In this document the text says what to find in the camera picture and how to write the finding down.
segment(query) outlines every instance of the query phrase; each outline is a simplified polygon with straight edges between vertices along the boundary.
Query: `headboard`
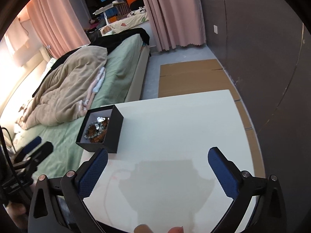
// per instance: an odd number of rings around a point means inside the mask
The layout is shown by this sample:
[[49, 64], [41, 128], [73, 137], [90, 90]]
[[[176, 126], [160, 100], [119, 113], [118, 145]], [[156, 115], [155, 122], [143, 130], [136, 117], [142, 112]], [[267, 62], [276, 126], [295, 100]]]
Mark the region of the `headboard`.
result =
[[0, 105], [0, 125], [8, 129], [12, 139], [15, 135], [14, 123], [17, 113], [21, 105], [31, 98], [31, 95], [39, 86], [39, 79], [50, 59], [46, 49], [41, 47], [38, 52], [23, 65], [24, 73], [21, 75], [6, 100]]

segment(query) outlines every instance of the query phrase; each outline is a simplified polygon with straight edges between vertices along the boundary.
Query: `dark wall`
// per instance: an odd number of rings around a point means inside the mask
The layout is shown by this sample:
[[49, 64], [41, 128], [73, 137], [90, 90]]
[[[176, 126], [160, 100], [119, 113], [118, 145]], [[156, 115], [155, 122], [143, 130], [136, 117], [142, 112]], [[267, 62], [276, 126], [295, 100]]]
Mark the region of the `dark wall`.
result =
[[201, 2], [207, 45], [241, 94], [293, 232], [311, 208], [311, 36], [305, 28], [302, 43], [303, 23], [285, 0]]

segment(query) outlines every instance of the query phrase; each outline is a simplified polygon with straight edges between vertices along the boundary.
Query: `blue gripper pad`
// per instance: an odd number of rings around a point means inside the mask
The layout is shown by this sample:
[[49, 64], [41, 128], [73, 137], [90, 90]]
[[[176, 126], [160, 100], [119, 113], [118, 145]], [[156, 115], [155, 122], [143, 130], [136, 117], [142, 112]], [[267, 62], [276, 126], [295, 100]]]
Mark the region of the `blue gripper pad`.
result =
[[100, 153], [96, 156], [93, 163], [84, 172], [84, 175], [77, 183], [78, 195], [81, 199], [89, 197], [101, 176], [103, 170], [108, 163], [108, 152], [106, 149], [101, 149]]
[[238, 196], [239, 180], [228, 169], [229, 161], [217, 147], [209, 150], [207, 159], [226, 196], [235, 200]]
[[29, 142], [27, 145], [23, 148], [23, 153], [26, 155], [29, 152], [31, 152], [34, 148], [36, 148], [39, 144], [41, 144], [42, 139], [41, 137], [37, 136], [35, 139], [33, 139], [31, 142]]

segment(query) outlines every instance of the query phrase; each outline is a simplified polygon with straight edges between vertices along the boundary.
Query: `black blanket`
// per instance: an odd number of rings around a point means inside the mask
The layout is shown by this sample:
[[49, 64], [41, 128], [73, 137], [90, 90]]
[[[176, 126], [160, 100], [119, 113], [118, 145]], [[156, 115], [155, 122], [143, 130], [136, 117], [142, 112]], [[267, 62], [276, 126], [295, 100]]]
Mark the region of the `black blanket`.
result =
[[[135, 29], [129, 29], [129, 30], [125, 30], [123, 32], [120, 32], [118, 34], [113, 34], [113, 35], [107, 35], [107, 36], [103, 36], [103, 37], [99, 37], [98, 39], [96, 39], [95, 41], [93, 41], [92, 43], [89, 44], [89, 46], [101, 46], [104, 48], [107, 48], [108, 54], [110, 54], [114, 49], [116, 49], [122, 42], [123, 40], [127, 39], [130, 36], [133, 36], [135, 34], [140, 34], [140, 37], [142, 38], [142, 40], [144, 41], [144, 43], [146, 43], [147, 45], [149, 45], [149, 40], [150, 37], [148, 35], [148, 33], [143, 29], [143, 28], [135, 28]], [[46, 74], [46, 76], [43, 78], [40, 86], [36, 89], [36, 91], [32, 94], [32, 97], [35, 97], [36, 93], [39, 91], [42, 83], [44, 82], [44, 80], [46, 79], [46, 77], [56, 68], [58, 68], [60, 65], [62, 65], [66, 59], [73, 54], [74, 52], [76, 52], [77, 50], [79, 50], [80, 48], [77, 48], [75, 50], [69, 51], [66, 54], [64, 54], [63, 56], [61, 56], [52, 66], [51, 70]]]

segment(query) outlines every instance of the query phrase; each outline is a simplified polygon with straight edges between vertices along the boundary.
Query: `brown blanket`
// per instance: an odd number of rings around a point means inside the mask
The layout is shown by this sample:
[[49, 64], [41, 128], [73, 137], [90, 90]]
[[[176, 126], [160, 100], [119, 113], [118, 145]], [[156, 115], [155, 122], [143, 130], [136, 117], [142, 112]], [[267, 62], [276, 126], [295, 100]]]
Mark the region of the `brown blanket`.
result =
[[24, 130], [39, 123], [55, 126], [85, 116], [106, 62], [107, 49], [99, 46], [86, 46], [70, 55], [44, 80], [33, 100], [21, 107], [19, 126]]

